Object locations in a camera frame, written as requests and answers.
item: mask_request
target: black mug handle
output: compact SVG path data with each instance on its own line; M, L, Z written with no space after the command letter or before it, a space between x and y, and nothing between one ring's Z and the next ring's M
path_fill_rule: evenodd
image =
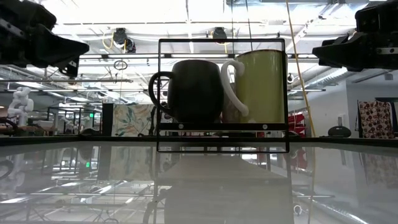
M150 100L155 104L155 106L158 106L160 110L162 110L164 113L167 113L170 116L173 116L172 110L170 108L166 108L162 106L159 102L159 100L155 97L154 93L154 83L156 79L160 79L160 77L168 77L169 79L172 79L174 76L174 73L172 72L157 72L155 73L149 80L148 84L148 92L149 92L149 97Z

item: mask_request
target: glass table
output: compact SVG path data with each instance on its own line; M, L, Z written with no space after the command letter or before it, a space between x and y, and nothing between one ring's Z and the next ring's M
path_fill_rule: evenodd
M0 223L398 219L393 147L303 141L290 143L288 154L274 153L271 143L189 154L178 144L159 153L154 141L61 140L0 147ZM181 153L167 153L168 147Z

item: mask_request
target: white mug handle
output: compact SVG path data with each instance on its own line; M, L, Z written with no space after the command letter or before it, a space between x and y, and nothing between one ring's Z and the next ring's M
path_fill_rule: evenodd
M235 105L235 107L241 112L242 116L247 116L249 115L249 108L238 99L238 97L232 90L231 85L229 84L228 66L230 65L235 68L237 75L243 75L243 63L237 62L235 60L229 60L225 62L221 67L221 83L223 84L224 91L228 98L231 100L232 104Z

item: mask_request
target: black stand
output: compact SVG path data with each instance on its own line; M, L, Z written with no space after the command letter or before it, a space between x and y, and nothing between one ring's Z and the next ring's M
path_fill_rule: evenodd
M252 132L264 132L264 131L284 131L285 136L280 138L283 139L285 143L285 150L282 152L275 152L275 151L252 151L253 154L269 154L269 153L289 153L289 122L288 122L288 108L287 108L287 57L285 52L285 40L284 39L160 39L159 40L159 55L158 55L158 62L159 62L159 72L161 71L161 59L162 58L179 58L178 54L165 54L162 53L162 44L164 43L217 43L217 42L231 42L231 43L279 43L281 45L281 54L282 57L282 82L283 82L283 96L284 96L284 123L213 123L213 124L196 124L196 123L161 123L160 117L160 106L157 106L157 126L156 126L156 147L157 152L166 152L166 153L200 153L200 152L209 152L205 150L201 151L179 151L175 149L170 149L167 151L160 150L161 143L160 143L160 131L174 131L174 132L225 132L225 131L252 131ZM211 54L195 54L192 58L211 58ZM235 54L215 54L217 57L225 56L224 58L235 58ZM160 80L157 82L157 98L160 99L160 91L161 91L161 84ZM197 143L204 143L204 142L213 142L214 138L222 138L222 137L205 137L200 136L197 138L193 137L185 137L181 136L181 141L184 141L185 138L190 138L190 141L195 141ZM259 141L264 140L264 144L266 144L268 139L266 138L255 138L255 137L244 137L239 138L239 145L241 146L242 143L245 145L250 146L251 143L256 143L257 147ZM222 141L228 142L228 138L222 138ZM211 153L236 153L235 151L212 151Z

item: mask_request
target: mug handle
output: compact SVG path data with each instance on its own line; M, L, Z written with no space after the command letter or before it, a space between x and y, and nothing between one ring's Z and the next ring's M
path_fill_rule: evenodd
M243 116L249 115L249 108L243 104L238 97L235 95L234 91L229 84L228 76L228 66L232 65L237 75L241 76L244 73L244 65L242 62L237 62L235 60L229 60L223 64L221 67L221 83L223 84L224 91L228 98L231 100L232 104L242 113Z
M172 72L157 72L150 78L149 83L148 83L148 93L149 93L150 100L152 100L152 102L155 104L155 106L158 106L160 110L162 110L164 113L167 113L170 116L173 116L172 110L170 108L166 108L166 107L162 106L160 104L159 100L155 97L154 83L155 83L155 80L160 77L168 77L169 79L172 79L173 76L174 76L174 73L172 73Z

